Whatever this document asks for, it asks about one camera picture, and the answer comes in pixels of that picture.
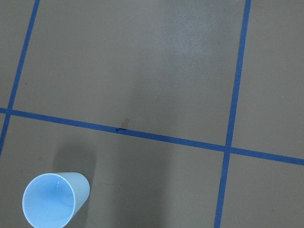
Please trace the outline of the light blue plastic cup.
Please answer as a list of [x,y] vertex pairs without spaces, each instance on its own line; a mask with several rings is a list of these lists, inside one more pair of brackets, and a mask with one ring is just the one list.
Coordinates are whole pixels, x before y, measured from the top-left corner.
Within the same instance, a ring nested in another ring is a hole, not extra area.
[[22,210],[34,228],[63,228],[89,194],[89,181],[80,173],[45,173],[35,177],[25,188]]

